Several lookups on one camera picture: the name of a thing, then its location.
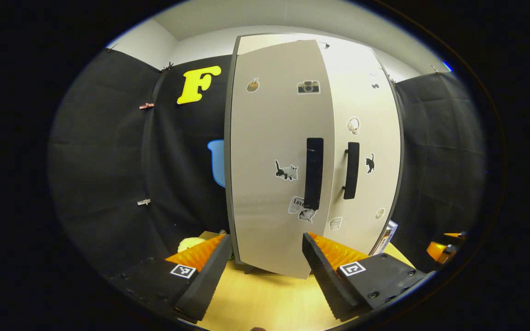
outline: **yellow plush toy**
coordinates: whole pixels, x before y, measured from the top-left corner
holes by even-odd
[[[206,241],[206,239],[198,238],[198,237],[192,237],[192,238],[185,238],[179,243],[179,248],[177,249],[177,253],[181,253],[184,250],[194,247],[197,244],[203,243]]]

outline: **white cabinet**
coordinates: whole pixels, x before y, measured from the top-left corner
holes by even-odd
[[[307,231],[369,253],[401,156],[395,100],[373,52],[253,35],[239,38],[233,56],[225,176],[237,260],[305,279]]]

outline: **binder clip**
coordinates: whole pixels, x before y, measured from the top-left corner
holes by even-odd
[[[154,103],[145,103],[144,105],[139,106],[139,109],[147,109],[150,107],[154,107]]]
[[[163,73],[163,71],[170,71],[171,70],[171,67],[173,66],[173,63],[171,63],[171,61],[169,61],[169,65],[168,67],[162,67],[160,73],[158,73],[159,75]]]

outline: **cabinet door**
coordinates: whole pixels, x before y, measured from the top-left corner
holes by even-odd
[[[330,85],[315,40],[238,55],[230,137],[225,139],[230,140],[229,214],[241,262],[291,277],[309,275],[301,241],[304,232],[322,234],[326,224],[334,166],[333,119]],[[322,138],[324,147],[315,212],[301,205],[308,138]]]
[[[324,235],[368,254],[388,221],[398,184],[401,155],[396,101],[369,48],[332,45],[325,50],[324,60],[333,89],[336,145],[331,210]],[[351,131],[357,123],[358,130]],[[344,199],[349,143],[359,144],[359,167],[355,197]]]

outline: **white wall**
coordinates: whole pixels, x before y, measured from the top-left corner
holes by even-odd
[[[173,62],[170,55],[177,40],[153,19],[148,19],[110,42],[107,47],[126,53],[157,69]]]
[[[185,40],[180,40],[179,42],[177,42],[177,45],[174,48],[173,52],[171,52],[169,56],[169,61],[177,65],[202,58],[230,55],[234,50],[234,43],[236,42],[237,36],[267,32],[324,35],[330,37],[329,43],[330,40],[332,40],[333,38],[357,42],[356,40],[351,40],[344,36],[334,35],[324,31],[318,31],[308,28],[286,27],[282,25],[258,25],[252,27],[238,27],[209,32],[207,34],[202,34],[187,38]],[[410,67],[406,63],[403,63],[399,59],[396,59],[390,56],[389,54],[374,47],[371,48],[374,49],[377,59],[381,62],[386,72],[396,82],[421,75],[418,71],[412,69],[412,67]]]

